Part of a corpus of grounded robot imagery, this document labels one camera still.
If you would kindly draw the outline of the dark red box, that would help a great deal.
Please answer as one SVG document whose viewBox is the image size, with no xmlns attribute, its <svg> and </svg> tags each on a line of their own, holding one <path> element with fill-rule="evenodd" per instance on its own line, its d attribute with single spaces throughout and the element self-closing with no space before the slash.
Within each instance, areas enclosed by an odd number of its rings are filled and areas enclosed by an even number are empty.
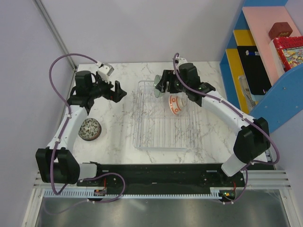
<svg viewBox="0 0 303 227">
<path fill-rule="evenodd" d="M 269 38 L 272 40 L 276 37 L 289 37 L 293 32 L 288 22 L 276 22 L 268 32 Z"/>
</svg>

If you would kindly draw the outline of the orange patterned bowl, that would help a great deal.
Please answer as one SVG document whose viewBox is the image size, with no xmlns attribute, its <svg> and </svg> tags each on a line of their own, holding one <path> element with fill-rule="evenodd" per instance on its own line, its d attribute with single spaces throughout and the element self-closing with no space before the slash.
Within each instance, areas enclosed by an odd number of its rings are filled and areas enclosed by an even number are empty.
<svg viewBox="0 0 303 227">
<path fill-rule="evenodd" d="M 178 115 L 186 107 L 187 102 L 184 98 L 176 95 L 169 96 L 169 109 L 174 115 Z"/>
</svg>

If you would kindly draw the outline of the blue shelf unit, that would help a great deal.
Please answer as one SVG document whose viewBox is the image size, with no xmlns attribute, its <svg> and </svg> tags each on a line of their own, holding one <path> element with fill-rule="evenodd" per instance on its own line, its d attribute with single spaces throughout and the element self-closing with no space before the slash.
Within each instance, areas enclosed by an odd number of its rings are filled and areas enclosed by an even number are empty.
<svg viewBox="0 0 303 227">
<path fill-rule="evenodd" d="M 293 23 L 292 36 L 303 34 L 303 2 L 301 0 L 246 0 L 236 14 L 236 21 L 232 26 L 229 39 L 235 29 L 249 29 L 243 7 L 284 6 Z M 240 83 L 236 79 L 244 71 L 237 49 L 229 50 L 220 61 L 220 70 L 227 100 L 244 112 L 248 112 L 247 102 L 242 94 Z M 274 132 L 287 121 L 298 115 L 303 109 L 303 67 L 295 67 L 282 76 L 272 85 L 252 110 L 256 118 L 264 117 L 269 124 L 269 131 Z"/>
</svg>

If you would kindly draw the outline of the red game box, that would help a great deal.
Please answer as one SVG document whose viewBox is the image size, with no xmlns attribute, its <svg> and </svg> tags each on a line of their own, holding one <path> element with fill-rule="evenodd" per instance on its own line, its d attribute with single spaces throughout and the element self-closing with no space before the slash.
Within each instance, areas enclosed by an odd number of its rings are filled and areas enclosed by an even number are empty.
<svg viewBox="0 0 303 227">
<path fill-rule="evenodd" d="M 273 45 L 285 72 L 303 63 L 303 37 L 276 37 Z"/>
</svg>

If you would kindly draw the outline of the green glass bowl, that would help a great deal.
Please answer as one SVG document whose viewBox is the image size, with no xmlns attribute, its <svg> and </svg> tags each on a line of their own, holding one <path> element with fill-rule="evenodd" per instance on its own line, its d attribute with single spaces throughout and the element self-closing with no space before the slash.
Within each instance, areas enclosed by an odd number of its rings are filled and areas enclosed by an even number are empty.
<svg viewBox="0 0 303 227">
<path fill-rule="evenodd" d="M 160 81 L 161 81 L 161 76 L 156 75 L 153 83 L 153 91 L 156 98 L 160 98 L 161 96 L 163 96 Z"/>
</svg>

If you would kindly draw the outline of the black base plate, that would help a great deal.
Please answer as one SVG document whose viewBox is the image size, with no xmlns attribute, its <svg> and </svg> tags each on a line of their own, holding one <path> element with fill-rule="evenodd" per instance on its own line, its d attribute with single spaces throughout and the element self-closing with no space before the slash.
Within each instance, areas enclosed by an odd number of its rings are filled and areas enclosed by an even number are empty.
<svg viewBox="0 0 303 227">
<path fill-rule="evenodd" d="M 181 195 L 245 185 L 242 173 L 227 177 L 221 164 L 97 164 L 95 178 L 77 186 L 104 186 L 108 194 Z"/>
</svg>

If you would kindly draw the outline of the pink board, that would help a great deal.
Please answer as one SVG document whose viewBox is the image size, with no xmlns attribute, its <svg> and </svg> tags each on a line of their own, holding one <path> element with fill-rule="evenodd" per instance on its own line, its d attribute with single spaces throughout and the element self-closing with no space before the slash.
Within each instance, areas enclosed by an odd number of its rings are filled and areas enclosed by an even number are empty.
<svg viewBox="0 0 303 227">
<path fill-rule="evenodd" d="M 278 80 L 278 74 L 269 47 L 271 39 L 268 32 L 275 22 L 288 22 L 291 25 L 293 21 L 284 6 L 243 7 L 242 11 L 273 85 Z"/>
</svg>

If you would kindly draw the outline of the yellow black panel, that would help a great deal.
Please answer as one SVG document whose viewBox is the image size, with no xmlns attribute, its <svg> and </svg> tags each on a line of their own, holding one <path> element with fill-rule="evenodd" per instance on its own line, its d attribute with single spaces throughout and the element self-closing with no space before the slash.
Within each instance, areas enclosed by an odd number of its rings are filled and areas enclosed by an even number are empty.
<svg viewBox="0 0 303 227">
<path fill-rule="evenodd" d="M 225 55 L 228 56 L 228 51 L 237 49 L 238 46 L 256 46 L 252 33 L 249 29 L 233 30 L 225 50 Z"/>
</svg>

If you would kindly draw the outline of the leaf patterned bowl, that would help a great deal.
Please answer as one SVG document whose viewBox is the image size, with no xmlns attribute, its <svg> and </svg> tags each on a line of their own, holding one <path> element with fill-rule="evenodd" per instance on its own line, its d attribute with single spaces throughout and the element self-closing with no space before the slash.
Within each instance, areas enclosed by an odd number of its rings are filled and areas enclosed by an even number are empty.
<svg viewBox="0 0 303 227">
<path fill-rule="evenodd" d="M 87 118 L 83 121 L 78 135 L 85 141 L 95 140 L 100 136 L 102 127 L 100 123 L 94 118 Z"/>
</svg>

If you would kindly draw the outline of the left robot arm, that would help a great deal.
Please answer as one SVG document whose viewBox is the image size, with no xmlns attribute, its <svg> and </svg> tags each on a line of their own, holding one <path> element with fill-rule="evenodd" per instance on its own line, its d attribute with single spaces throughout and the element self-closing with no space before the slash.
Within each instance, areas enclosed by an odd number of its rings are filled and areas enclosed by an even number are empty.
<svg viewBox="0 0 303 227">
<path fill-rule="evenodd" d="M 75 184 L 84 175 L 93 186 L 104 181 L 104 175 L 95 167 L 82 167 L 72 154 L 81 125 L 88 117 L 94 101 L 103 97 L 118 103 L 127 92 L 120 82 L 105 82 L 101 73 L 84 70 L 75 75 L 75 86 L 67 99 L 65 116 L 46 148 L 36 152 L 36 162 L 44 183 Z"/>
</svg>

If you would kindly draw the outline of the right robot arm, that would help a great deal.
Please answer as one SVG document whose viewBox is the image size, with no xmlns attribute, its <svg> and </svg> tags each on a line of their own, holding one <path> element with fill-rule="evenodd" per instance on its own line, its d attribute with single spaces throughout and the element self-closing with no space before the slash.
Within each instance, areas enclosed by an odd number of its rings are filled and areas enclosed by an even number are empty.
<svg viewBox="0 0 303 227">
<path fill-rule="evenodd" d="M 188 100 L 217 115 L 236 134 L 233 154 L 225 161 L 217 174 L 217 181 L 228 186 L 234 175 L 270 147 L 268 122 L 240 111 L 224 99 L 207 82 L 201 82 L 197 68 L 192 63 L 183 63 L 177 70 L 164 70 L 154 79 L 154 93 L 185 93 Z"/>
</svg>

